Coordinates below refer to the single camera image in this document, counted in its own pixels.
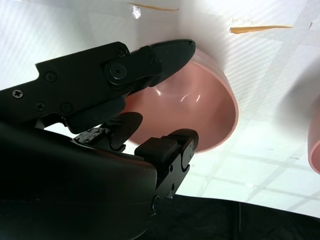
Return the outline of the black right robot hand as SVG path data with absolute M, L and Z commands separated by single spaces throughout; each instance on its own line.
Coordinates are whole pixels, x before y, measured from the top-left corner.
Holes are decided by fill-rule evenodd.
M 178 129 L 125 154 L 143 117 L 126 97 L 193 57 L 191 39 L 130 52 L 121 42 L 36 65 L 36 80 L 0 92 L 0 237 L 134 240 L 172 198 L 199 142 Z

